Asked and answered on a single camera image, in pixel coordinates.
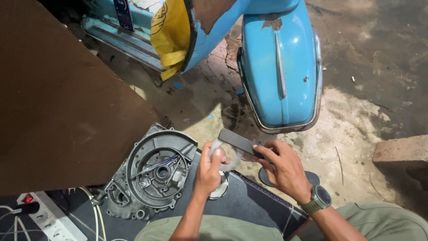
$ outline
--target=green watch strap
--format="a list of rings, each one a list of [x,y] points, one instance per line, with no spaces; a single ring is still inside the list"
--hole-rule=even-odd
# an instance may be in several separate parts
[[[312,213],[315,213],[316,211],[322,209],[322,207],[316,202],[316,200],[311,200],[310,202],[308,202],[306,204],[300,204],[299,206],[307,214],[312,214]]]

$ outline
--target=gray cloth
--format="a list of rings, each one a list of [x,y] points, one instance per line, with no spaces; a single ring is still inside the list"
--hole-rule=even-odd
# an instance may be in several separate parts
[[[337,211],[371,241],[428,241],[428,223],[419,215],[387,202],[350,203]],[[135,241],[168,240],[181,217],[149,223]],[[230,217],[204,215],[200,240],[283,240],[279,230]],[[291,241],[325,240],[314,222],[303,227]]]

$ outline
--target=concrete floor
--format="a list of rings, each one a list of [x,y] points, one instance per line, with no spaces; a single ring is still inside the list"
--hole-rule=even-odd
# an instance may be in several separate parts
[[[202,147],[222,128],[265,143],[287,141],[305,170],[317,173],[333,196],[333,206],[363,200],[389,201],[418,210],[417,205],[372,163],[376,143],[428,132],[428,3],[425,0],[308,0],[312,24],[322,40],[324,90],[317,124],[301,133],[267,135],[253,122],[234,56],[240,22],[219,46],[189,72],[161,88],[154,74],[133,59],[82,36],[119,77],[164,113],[176,130]],[[184,89],[173,86],[180,81]],[[226,148],[227,155],[234,151]],[[341,172],[339,157],[343,165]],[[254,181],[261,165],[246,158],[237,170]],[[410,180],[408,189],[427,196]],[[290,201],[274,188],[269,190]]]

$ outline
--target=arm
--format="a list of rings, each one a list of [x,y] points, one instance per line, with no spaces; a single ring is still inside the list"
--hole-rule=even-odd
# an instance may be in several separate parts
[[[254,145],[253,148],[275,166],[274,169],[269,161],[258,159],[266,170],[270,183],[298,203],[306,204],[311,201],[311,184],[306,178],[300,158],[287,142],[276,139],[267,142],[265,146]],[[331,206],[311,214],[311,218],[328,240],[367,241]]]
[[[169,239],[170,241],[197,240],[198,238],[205,203],[209,195],[214,192],[220,184],[221,177],[218,171],[222,161],[226,161],[224,158],[224,151],[218,148],[214,152],[211,162],[208,151],[212,143],[213,142],[205,143],[202,149],[192,197],[190,198],[186,213],[178,223],[177,228]]]

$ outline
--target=person's left hand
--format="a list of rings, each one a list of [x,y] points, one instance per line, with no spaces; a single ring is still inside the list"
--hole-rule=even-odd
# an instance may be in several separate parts
[[[212,144],[213,142],[204,144],[198,171],[196,173],[194,193],[202,195],[203,198],[208,198],[209,195],[217,189],[218,185],[220,185],[221,177],[218,172],[220,164],[228,162],[222,148],[217,148],[213,154],[212,160],[210,160],[208,152]]]

